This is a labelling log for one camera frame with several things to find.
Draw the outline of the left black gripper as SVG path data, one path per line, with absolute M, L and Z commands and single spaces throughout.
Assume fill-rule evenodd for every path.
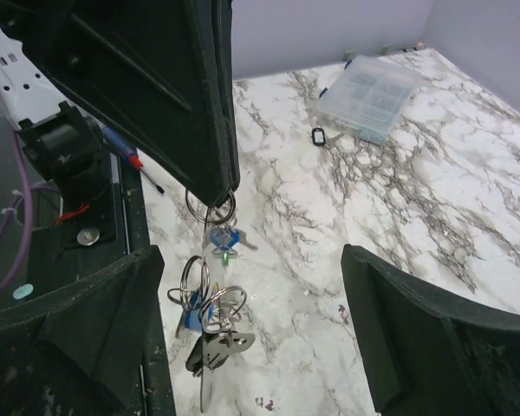
M 0 1 L 0 31 L 70 100 L 206 204 L 231 192 L 219 1 Z

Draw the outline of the keyring bunch with keys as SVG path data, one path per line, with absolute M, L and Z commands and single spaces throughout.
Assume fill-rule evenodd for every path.
M 241 240 L 235 195 L 231 192 L 218 208 L 209 208 L 192 202 L 192 194 L 186 192 L 185 205 L 203 226 L 201 249 L 187 260 L 179 285 L 169 289 L 167 297 L 182 308 L 176 335 L 198 334 L 185 369 L 200 380 L 199 408 L 205 414 L 215 401 L 216 388 L 226 378 L 222 367 L 230 357 L 252 347 L 256 336 L 236 328 L 248 294 L 227 277 Z

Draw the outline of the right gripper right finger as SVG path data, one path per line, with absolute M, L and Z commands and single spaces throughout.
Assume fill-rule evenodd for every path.
M 473 302 L 346 245 L 341 270 L 374 409 L 520 415 L 520 315 Z

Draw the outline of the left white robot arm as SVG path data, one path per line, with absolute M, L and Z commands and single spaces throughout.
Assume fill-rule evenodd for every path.
M 205 205 L 239 186 L 229 1 L 0 1 L 0 99 L 35 169 L 89 196 L 94 117 Z

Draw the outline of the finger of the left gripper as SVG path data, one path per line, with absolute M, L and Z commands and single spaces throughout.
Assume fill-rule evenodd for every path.
M 222 81 L 220 81 L 220 95 L 223 102 L 224 117 L 228 129 L 229 138 L 229 165 L 231 172 L 231 188 L 237 189 L 240 183 L 240 172 L 237 153 L 237 135 L 235 112 L 232 93 L 232 64 L 231 64 L 231 1 L 218 2 L 218 34 L 219 34 L 219 69 Z

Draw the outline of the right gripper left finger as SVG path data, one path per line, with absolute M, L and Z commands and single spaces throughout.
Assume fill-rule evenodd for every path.
M 135 415 L 164 261 L 137 250 L 0 311 L 0 415 Z

